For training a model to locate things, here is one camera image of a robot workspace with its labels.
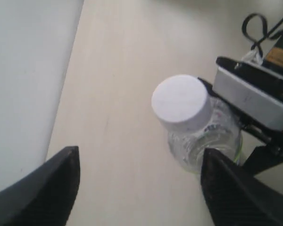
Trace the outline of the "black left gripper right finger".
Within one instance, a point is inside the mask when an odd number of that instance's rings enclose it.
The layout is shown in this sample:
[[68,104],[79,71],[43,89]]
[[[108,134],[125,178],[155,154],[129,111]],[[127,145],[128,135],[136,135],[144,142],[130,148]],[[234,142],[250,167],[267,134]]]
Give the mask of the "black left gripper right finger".
[[283,226],[283,195],[219,150],[206,149],[200,184],[216,226]]

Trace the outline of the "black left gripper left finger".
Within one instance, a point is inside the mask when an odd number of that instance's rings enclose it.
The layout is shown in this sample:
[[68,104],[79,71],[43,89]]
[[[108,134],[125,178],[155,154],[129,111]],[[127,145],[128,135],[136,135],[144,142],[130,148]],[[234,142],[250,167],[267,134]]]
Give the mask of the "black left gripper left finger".
[[67,146],[0,191],[0,226],[64,226],[80,185],[77,146]]

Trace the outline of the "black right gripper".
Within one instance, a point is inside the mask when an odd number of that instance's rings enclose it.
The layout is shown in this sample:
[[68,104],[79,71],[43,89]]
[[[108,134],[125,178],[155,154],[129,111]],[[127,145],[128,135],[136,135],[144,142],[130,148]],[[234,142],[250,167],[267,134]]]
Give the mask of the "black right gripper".
[[264,144],[255,147],[241,167],[246,172],[256,175],[282,164],[283,131],[268,129],[229,102],[225,101],[225,104],[238,120],[240,128]]

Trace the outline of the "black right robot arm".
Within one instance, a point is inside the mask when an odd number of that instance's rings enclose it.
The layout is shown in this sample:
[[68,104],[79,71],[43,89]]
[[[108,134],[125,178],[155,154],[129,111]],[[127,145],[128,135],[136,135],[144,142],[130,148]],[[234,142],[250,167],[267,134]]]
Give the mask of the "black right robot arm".
[[256,137],[256,147],[243,169],[256,175],[283,163],[283,18],[268,28],[262,14],[252,13],[242,23],[244,37],[252,42],[242,60],[220,56],[208,93],[223,100],[242,130]]

